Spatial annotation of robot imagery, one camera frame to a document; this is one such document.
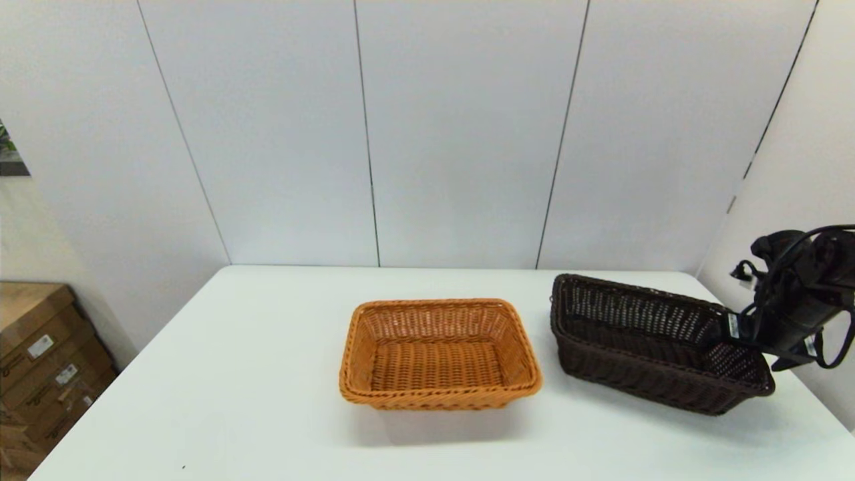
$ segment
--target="woven texture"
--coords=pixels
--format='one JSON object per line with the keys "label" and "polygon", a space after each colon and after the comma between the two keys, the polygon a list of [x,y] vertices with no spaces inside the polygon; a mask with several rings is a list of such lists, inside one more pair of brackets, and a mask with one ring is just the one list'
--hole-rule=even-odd
{"label": "woven texture", "polygon": [[536,393],[541,379],[509,303],[389,300],[353,312],[339,388],[378,409],[484,409]]}
{"label": "woven texture", "polygon": [[720,342],[728,311],[649,288],[562,274],[552,332],[568,374],[696,413],[775,392],[759,351]]}

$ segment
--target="panel seam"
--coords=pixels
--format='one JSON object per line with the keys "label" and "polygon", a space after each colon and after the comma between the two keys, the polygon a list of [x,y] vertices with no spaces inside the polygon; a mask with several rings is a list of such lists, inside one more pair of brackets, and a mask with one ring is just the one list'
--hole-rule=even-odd
{"label": "panel seam", "polygon": [[796,62],[799,60],[799,54],[801,53],[802,46],[805,45],[805,39],[807,39],[807,33],[811,30],[811,23],[813,22],[813,15],[817,13],[817,7],[819,6],[819,0],[813,4],[813,11],[811,11],[811,18],[807,21],[807,26],[805,26],[805,33],[802,35],[802,40],[799,43],[799,48],[796,50],[796,56],[793,58],[793,63],[790,64],[790,70],[787,72],[787,78],[784,79],[784,85],[781,87],[781,92],[778,93],[778,99],[775,101],[775,107],[772,107],[772,113],[769,115],[769,121],[766,122],[766,127],[763,129],[763,133],[760,134],[760,141],[757,143],[757,147],[754,149],[754,155],[757,155],[757,152],[760,151],[760,146],[763,144],[763,139],[766,138],[766,132],[769,131],[769,125],[772,124],[772,119],[775,117],[775,113],[778,111],[778,104],[781,103],[781,98],[784,97],[784,91],[787,90],[787,83],[790,81],[790,76],[793,75],[793,70],[796,67]]}
{"label": "panel seam", "polygon": [[365,102],[365,77],[363,75],[363,47],[359,41],[359,13],[357,0],[353,0],[353,21],[357,27],[357,57],[359,59],[359,86],[363,91],[363,119],[365,121],[365,151],[369,161],[369,184],[371,186],[371,213],[374,216],[374,245],[377,249],[377,267],[380,267],[380,236],[377,233],[377,204],[374,201],[374,172],[371,169],[371,141],[369,140],[369,110]]}
{"label": "panel seam", "polygon": [[535,269],[540,267],[540,253],[543,251],[543,240],[546,236],[546,222],[549,220],[549,209],[552,206],[552,193],[555,191],[555,179],[558,175],[558,163],[561,161],[561,149],[564,146],[564,135],[567,131],[567,120],[570,116],[570,102],[573,101],[573,90],[576,86],[576,74],[579,72],[579,61],[582,57],[582,43],[585,41],[585,28],[587,27],[587,16],[588,10],[590,9],[591,0],[587,0],[587,3],[585,4],[585,17],[582,19],[582,31],[579,36],[579,48],[576,50],[576,62],[573,67],[573,78],[570,81],[570,92],[567,96],[567,109],[564,111],[564,125],[561,127],[561,139],[558,141],[558,154],[555,158],[555,168],[552,171],[552,184],[549,187],[549,199],[546,201],[546,215],[543,219],[543,229],[540,231],[540,244],[537,248],[537,260],[534,261]]}
{"label": "panel seam", "polygon": [[199,168],[196,165],[196,159],[193,158],[193,152],[190,149],[190,143],[187,142],[187,136],[184,134],[184,128],[181,126],[181,119],[178,117],[178,111],[175,109],[175,102],[172,99],[172,93],[169,92],[169,85],[167,85],[166,77],[163,76],[163,68],[161,68],[160,60],[157,58],[157,52],[155,51],[154,42],[151,41],[151,33],[149,33],[148,23],[145,21],[145,14],[143,13],[143,6],[139,4],[139,0],[137,2],[137,9],[139,9],[139,18],[143,21],[143,28],[145,29],[145,36],[149,40],[149,46],[151,47],[151,55],[155,58],[155,64],[157,65],[157,72],[161,76],[161,81],[163,82],[163,89],[166,91],[166,96],[169,99],[169,106],[172,108],[172,115],[175,117],[175,123],[178,125],[178,130],[181,132],[181,139],[184,141],[184,147],[187,149],[187,155],[190,157],[190,164],[193,166],[193,172],[196,174],[196,180],[199,183],[199,188],[202,189],[202,196],[205,198],[205,204],[208,206],[208,213],[211,215],[211,220],[214,221],[214,227],[216,228],[217,236],[220,238],[220,244],[222,245],[222,250],[226,254],[226,260],[229,265],[232,264],[232,256],[228,253],[228,247],[226,247],[226,241],[222,237],[222,230],[220,230],[220,224],[216,221],[216,216],[214,215],[214,209],[211,207],[210,199],[208,198],[208,192],[205,190],[205,185],[202,183],[202,176],[199,175]]}

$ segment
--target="orange wicker basket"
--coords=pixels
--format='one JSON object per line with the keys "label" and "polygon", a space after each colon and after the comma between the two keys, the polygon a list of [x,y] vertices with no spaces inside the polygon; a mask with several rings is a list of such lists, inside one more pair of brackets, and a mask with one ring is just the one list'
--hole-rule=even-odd
{"label": "orange wicker basket", "polygon": [[504,407],[541,383],[520,317],[500,299],[362,304],[339,373],[346,400],[377,409]]}

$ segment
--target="label on box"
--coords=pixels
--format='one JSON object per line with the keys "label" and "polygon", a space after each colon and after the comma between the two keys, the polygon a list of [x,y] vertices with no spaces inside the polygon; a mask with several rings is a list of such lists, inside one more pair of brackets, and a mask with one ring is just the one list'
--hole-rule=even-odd
{"label": "label on box", "polygon": [[816,336],[807,336],[805,338],[805,349],[807,349],[807,353],[813,357],[817,356],[817,345],[814,341],[815,337]]}
{"label": "label on box", "polygon": [[38,356],[44,354],[45,351],[50,349],[53,346],[53,339],[50,339],[50,336],[45,334],[41,336],[38,341],[35,341],[32,346],[27,348],[27,352],[30,353],[30,357],[36,359]]}
{"label": "label on box", "polygon": [[64,386],[68,384],[68,381],[71,381],[71,378],[74,377],[75,374],[77,374],[77,366],[69,364],[67,368],[63,369],[62,372],[56,376],[56,383],[60,386]]}

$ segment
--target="white wall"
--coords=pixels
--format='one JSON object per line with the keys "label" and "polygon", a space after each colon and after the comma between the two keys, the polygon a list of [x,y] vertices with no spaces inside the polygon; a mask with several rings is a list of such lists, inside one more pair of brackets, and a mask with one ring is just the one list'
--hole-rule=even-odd
{"label": "white wall", "polygon": [[381,265],[535,267],[585,7],[357,1]]}
{"label": "white wall", "polygon": [[29,177],[0,177],[0,279],[68,284],[119,367],[137,354]]}
{"label": "white wall", "polygon": [[232,262],[376,266],[352,0],[140,5]]}
{"label": "white wall", "polygon": [[[855,2],[822,0],[769,131],[699,279],[732,308],[752,292],[728,273],[752,242],[783,229],[855,221]],[[831,326],[836,352],[846,326]],[[833,371],[799,377],[850,430],[855,428],[855,355]]]}
{"label": "white wall", "polygon": [[137,3],[0,11],[0,116],[141,349],[228,258]]}
{"label": "white wall", "polygon": [[697,272],[813,6],[591,2],[538,266]]}

